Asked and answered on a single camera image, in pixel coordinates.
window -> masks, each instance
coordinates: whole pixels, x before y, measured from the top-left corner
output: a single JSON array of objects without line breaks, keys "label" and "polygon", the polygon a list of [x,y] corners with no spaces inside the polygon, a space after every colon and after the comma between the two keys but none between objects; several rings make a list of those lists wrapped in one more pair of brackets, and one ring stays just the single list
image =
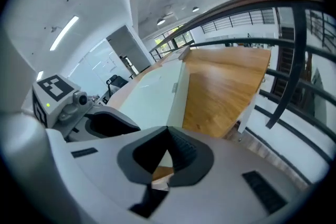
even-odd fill
[{"label": "window", "polygon": [[175,37],[174,39],[178,47],[181,47],[182,45],[186,44],[183,35],[179,35],[178,37]]},{"label": "window", "polygon": [[[159,44],[161,41],[163,41],[163,39],[164,39],[164,35],[159,35],[158,37],[155,38],[155,43]],[[169,46],[169,44],[165,43],[160,48],[158,48],[158,52],[162,53],[162,52],[165,52],[171,49],[172,48]]]},{"label": "window", "polygon": [[185,32],[185,33],[183,34],[183,37],[184,37],[184,39],[185,39],[186,42],[189,42],[189,41],[192,41],[192,40],[193,40],[193,37],[192,37],[190,31]]},{"label": "window", "polygon": [[[174,33],[176,30],[178,30],[181,26],[183,25],[180,25],[178,27],[175,27],[173,29],[170,29],[169,31],[157,36],[154,40],[155,40],[155,43],[156,44],[159,44],[161,41],[164,40],[164,38],[168,37],[170,34]],[[181,46],[185,45],[187,42],[191,42],[191,41],[194,41],[193,40],[193,36],[192,34],[190,33],[190,31],[187,31],[185,32],[184,34],[182,35],[179,35],[178,37],[175,37],[174,38],[177,46],[180,48]],[[174,45],[173,45],[173,42],[172,41],[168,41],[168,43],[165,43],[163,44],[160,48],[158,48],[158,52],[159,53],[162,53],[162,52],[165,52],[165,51],[168,51],[168,50],[171,50],[171,49],[174,49]]]}]

black chair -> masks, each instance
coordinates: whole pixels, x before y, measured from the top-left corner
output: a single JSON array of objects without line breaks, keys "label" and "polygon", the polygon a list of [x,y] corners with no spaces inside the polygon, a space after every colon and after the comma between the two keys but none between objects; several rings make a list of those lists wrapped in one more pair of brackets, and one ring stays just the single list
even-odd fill
[{"label": "black chair", "polygon": [[117,86],[119,88],[123,87],[124,85],[127,84],[127,80],[123,79],[121,76],[113,75],[111,78],[109,78],[106,81],[106,84],[109,88],[109,96],[112,96],[111,88],[110,85]]}]

black vent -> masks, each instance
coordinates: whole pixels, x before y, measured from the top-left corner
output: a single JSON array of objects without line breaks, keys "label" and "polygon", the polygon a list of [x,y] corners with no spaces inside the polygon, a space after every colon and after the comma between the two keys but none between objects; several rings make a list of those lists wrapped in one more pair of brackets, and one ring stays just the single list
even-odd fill
[{"label": "black vent", "polygon": [[242,176],[269,214],[286,205],[286,201],[258,172],[252,171]]},{"label": "black vent", "polygon": [[91,147],[85,150],[73,151],[71,152],[71,154],[73,155],[74,158],[79,158],[96,152],[98,152],[98,150],[96,150],[94,147]]}]

wooden surface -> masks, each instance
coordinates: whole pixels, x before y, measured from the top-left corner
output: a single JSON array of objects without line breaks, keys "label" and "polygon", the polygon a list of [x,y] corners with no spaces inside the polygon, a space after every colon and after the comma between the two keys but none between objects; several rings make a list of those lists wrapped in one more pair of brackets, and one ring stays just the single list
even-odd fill
[{"label": "wooden surface", "polygon": [[[256,48],[191,50],[184,59],[190,81],[183,128],[223,137],[257,92],[269,59],[269,50]],[[161,61],[112,95],[108,105],[118,109],[141,78],[160,67]]]},{"label": "wooden surface", "polygon": [[171,175],[173,173],[174,173],[174,169],[172,167],[158,166],[153,173],[152,181],[158,180],[162,177]]}]

floor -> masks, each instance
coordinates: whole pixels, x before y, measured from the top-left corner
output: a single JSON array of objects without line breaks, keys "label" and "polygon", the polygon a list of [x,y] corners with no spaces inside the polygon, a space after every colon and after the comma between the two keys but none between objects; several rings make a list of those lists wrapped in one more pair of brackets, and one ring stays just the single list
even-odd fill
[{"label": "floor", "polygon": [[243,146],[256,153],[260,157],[266,159],[269,163],[283,171],[299,189],[304,190],[308,187],[308,184],[303,181],[303,179],[292,168],[290,168],[281,158],[279,158],[268,147],[258,141],[249,132],[243,131],[243,134],[240,134],[238,132],[237,125],[235,125],[227,133],[224,139],[239,143],[240,146]]}]

